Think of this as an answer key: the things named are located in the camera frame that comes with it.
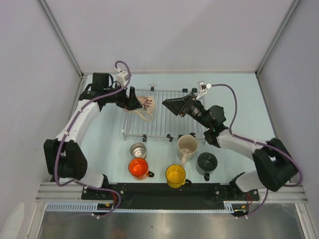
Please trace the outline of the yellow mug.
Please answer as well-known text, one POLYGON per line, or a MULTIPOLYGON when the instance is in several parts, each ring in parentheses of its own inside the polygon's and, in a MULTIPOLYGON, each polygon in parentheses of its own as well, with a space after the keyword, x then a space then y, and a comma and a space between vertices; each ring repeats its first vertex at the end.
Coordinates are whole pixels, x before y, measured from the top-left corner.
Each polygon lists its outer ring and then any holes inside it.
POLYGON ((166 182, 171 188, 190 186, 192 182, 186 178, 186 171, 181 165, 173 164, 166 169, 166 182))

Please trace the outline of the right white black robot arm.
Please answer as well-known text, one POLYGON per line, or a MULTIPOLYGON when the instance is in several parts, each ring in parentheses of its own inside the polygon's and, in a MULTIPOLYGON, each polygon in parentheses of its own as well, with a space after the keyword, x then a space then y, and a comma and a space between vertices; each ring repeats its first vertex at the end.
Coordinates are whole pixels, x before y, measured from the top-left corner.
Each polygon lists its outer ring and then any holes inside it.
POLYGON ((221 106, 205 109, 194 93, 166 99, 162 104, 175 116, 189 115, 206 127, 204 138, 208 144, 232 150, 254 162, 254 171, 241 173, 233 179, 235 184, 230 187, 230 195, 236 200, 243 199, 252 189, 266 188, 276 192, 299 172, 279 139, 259 142, 231 132, 224 125, 226 118, 221 106))

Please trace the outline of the beige mug blue print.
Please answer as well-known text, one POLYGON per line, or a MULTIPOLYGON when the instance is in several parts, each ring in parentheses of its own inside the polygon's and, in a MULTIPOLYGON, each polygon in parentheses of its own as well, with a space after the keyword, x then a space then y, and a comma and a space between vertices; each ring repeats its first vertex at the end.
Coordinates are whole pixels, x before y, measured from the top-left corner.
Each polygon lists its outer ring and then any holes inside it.
POLYGON ((190 161, 198 150, 197 139, 192 135, 183 135, 177 141, 177 154, 180 159, 180 165, 190 161))

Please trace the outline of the metal wire dish rack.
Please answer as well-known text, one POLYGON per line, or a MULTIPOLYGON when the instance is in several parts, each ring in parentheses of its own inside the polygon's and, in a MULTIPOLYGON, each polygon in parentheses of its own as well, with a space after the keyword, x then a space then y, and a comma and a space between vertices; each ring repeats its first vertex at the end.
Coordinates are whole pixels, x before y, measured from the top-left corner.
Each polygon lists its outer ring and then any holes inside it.
POLYGON ((162 101, 171 98, 180 98, 195 92, 195 89, 182 90, 156 90, 154 86, 149 89, 135 89, 138 96, 152 96, 155 99, 156 107, 153 111, 153 120, 144 121, 137 114, 127 113, 124 117, 122 134, 124 139, 137 137, 143 142, 150 138, 172 142, 182 135, 190 134, 196 139, 205 143, 203 132, 206 128, 193 120, 189 115, 176 117, 164 105, 162 101))

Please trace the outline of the beige mug coral print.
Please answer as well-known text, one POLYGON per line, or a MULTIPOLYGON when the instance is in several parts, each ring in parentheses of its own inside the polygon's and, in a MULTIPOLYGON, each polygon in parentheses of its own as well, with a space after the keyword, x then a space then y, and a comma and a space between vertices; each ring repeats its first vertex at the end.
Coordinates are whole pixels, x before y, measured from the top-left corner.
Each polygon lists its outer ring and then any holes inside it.
POLYGON ((135 110, 124 109, 126 113, 132 113, 139 116, 142 120, 146 122, 151 122, 153 120, 153 112, 156 108, 156 102, 153 96, 137 96, 138 101, 142 104, 142 108, 135 110))

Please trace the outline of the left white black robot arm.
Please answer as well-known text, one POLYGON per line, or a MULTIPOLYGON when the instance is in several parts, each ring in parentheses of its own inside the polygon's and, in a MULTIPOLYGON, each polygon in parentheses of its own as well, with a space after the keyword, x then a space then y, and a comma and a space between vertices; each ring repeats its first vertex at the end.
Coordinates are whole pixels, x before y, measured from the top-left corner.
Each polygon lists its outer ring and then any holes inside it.
POLYGON ((60 187, 60 179, 68 179, 93 188, 99 199, 109 196, 108 177, 88 166, 81 149, 83 138, 95 117, 106 104, 115 104, 125 110, 142 108, 135 88, 129 86, 131 74, 118 70, 114 78, 109 73, 94 73, 92 83, 80 94, 77 108, 66 127, 55 139, 47 139, 43 145, 47 170, 60 187))

